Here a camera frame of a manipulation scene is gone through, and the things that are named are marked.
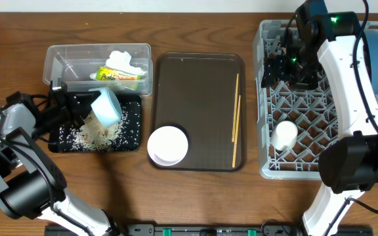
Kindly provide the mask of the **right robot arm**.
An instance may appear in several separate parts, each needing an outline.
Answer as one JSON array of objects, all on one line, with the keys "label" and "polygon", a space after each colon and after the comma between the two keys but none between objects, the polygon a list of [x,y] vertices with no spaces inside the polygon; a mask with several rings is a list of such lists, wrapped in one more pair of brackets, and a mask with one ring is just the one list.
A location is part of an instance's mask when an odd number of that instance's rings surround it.
[{"label": "right robot arm", "polygon": [[288,235],[365,235],[340,229],[378,184],[378,22],[306,1],[290,20],[264,20],[253,42],[261,176],[319,180]]}]

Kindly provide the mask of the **wooden chopstick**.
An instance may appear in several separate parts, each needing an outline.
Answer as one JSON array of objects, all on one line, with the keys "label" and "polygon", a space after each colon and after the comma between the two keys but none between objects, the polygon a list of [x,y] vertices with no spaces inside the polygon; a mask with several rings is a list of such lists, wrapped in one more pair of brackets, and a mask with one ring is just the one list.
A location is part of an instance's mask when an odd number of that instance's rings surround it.
[{"label": "wooden chopstick", "polygon": [[236,156],[237,156],[237,145],[238,145],[238,131],[239,131],[239,123],[240,123],[240,104],[241,104],[241,96],[238,96],[237,102],[237,109],[236,109],[236,120],[234,126],[234,149],[233,149],[233,156],[232,156],[232,168],[236,167]]},{"label": "wooden chopstick", "polygon": [[237,108],[238,108],[238,86],[239,86],[239,73],[236,75],[236,87],[234,94],[234,114],[233,114],[233,123],[232,123],[232,142],[235,142],[236,135],[236,117],[237,117]]}]

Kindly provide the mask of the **white cup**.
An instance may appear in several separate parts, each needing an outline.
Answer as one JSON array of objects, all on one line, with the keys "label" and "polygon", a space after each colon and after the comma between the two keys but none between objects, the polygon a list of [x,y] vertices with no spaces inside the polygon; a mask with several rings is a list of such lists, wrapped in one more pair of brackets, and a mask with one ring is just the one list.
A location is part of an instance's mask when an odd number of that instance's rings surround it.
[{"label": "white cup", "polygon": [[284,151],[292,149],[297,142],[298,128],[291,121],[282,121],[278,123],[272,131],[270,141],[275,149]]}]

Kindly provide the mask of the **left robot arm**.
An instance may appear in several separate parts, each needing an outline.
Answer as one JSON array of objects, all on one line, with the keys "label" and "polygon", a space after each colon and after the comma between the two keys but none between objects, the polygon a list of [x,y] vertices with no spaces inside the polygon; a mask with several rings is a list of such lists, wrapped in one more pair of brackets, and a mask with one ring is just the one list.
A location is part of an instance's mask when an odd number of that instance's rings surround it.
[{"label": "left robot arm", "polygon": [[61,170],[36,143],[62,125],[83,126],[92,111],[112,125],[119,120],[116,95],[107,87],[59,87],[47,95],[17,91],[6,102],[0,108],[0,209],[10,218],[47,220],[76,235],[127,235],[105,210],[68,190]]}]

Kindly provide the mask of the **white napkin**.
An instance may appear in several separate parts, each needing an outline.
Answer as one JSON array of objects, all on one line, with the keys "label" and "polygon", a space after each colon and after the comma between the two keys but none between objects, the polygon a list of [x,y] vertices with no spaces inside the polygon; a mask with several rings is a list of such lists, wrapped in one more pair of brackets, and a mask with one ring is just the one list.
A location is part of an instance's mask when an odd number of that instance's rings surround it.
[{"label": "white napkin", "polygon": [[110,53],[109,59],[106,61],[106,66],[133,75],[145,75],[146,71],[142,68],[131,65],[131,58],[131,55],[127,51],[121,52],[114,50]]}]

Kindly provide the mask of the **green yellow snack wrapper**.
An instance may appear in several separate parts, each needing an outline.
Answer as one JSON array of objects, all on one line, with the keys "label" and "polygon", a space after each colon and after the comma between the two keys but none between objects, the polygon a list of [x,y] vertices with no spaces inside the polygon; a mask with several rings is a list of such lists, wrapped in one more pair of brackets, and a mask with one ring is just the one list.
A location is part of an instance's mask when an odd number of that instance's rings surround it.
[{"label": "green yellow snack wrapper", "polygon": [[141,75],[106,67],[99,67],[95,73],[95,79],[99,81],[134,81],[141,80],[141,78]]}]

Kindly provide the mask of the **light blue rice bowl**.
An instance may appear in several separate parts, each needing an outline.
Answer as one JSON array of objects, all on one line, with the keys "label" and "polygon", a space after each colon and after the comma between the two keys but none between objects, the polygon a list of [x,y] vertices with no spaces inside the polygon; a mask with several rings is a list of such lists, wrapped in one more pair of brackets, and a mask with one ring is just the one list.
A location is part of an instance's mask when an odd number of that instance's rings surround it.
[{"label": "light blue rice bowl", "polygon": [[123,112],[117,96],[108,87],[92,88],[89,92],[98,91],[100,95],[91,104],[92,111],[100,123],[109,128],[121,121]]}]

